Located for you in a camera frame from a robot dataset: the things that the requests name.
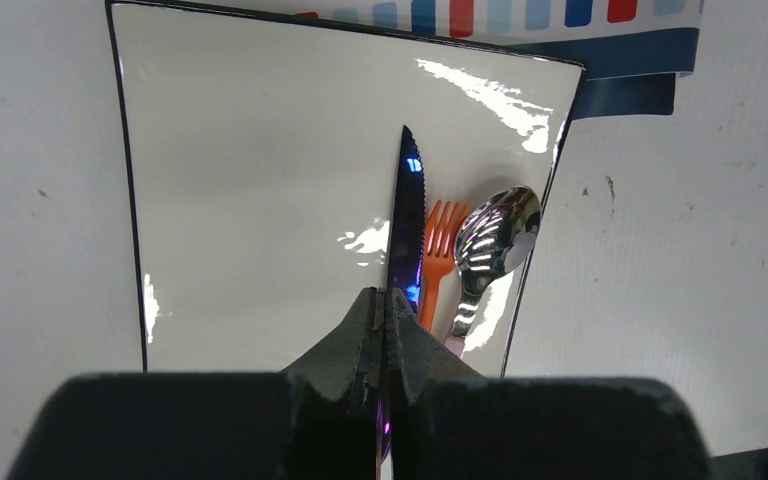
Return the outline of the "patterned cloth napkin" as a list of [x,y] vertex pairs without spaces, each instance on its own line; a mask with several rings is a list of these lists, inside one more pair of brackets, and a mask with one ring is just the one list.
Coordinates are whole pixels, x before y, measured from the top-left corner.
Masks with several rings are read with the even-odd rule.
[[702,1],[292,1],[291,13],[580,61],[577,119],[674,111],[693,73]]

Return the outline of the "white square plate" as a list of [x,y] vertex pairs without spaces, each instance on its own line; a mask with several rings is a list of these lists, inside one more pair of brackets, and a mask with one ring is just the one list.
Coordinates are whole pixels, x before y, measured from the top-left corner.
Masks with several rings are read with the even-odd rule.
[[546,202],[583,66],[474,42],[111,1],[151,371],[276,370],[382,285],[409,130],[423,206]]

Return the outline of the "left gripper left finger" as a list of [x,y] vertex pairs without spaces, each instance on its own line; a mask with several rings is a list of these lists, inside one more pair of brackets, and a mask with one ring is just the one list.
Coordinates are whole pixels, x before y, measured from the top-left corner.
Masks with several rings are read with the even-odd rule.
[[384,295],[273,372],[93,373],[47,399],[12,479],[376,479]]

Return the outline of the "dark blue plastic knife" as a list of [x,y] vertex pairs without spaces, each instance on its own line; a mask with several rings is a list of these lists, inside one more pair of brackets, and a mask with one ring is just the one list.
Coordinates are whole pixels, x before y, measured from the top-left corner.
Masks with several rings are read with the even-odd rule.
[[402,351],[398,345],[399,324],[414,320],[420,297],[425,221],[424,164],[413,132],[403,126],[397,157],[388,245],[385,284],[380,300],[380,376],[377,407],[377,479],[392,476],[383,471],[387,460],[391,471],[409,445],[410,403],[405,392]]

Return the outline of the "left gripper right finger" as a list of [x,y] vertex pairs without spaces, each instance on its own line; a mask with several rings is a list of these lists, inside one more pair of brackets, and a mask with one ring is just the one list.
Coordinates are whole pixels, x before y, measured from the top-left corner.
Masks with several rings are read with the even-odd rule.
[[693,415],[639,377],[489,378],[386,294],[384,341],[397,479],[707,479]]

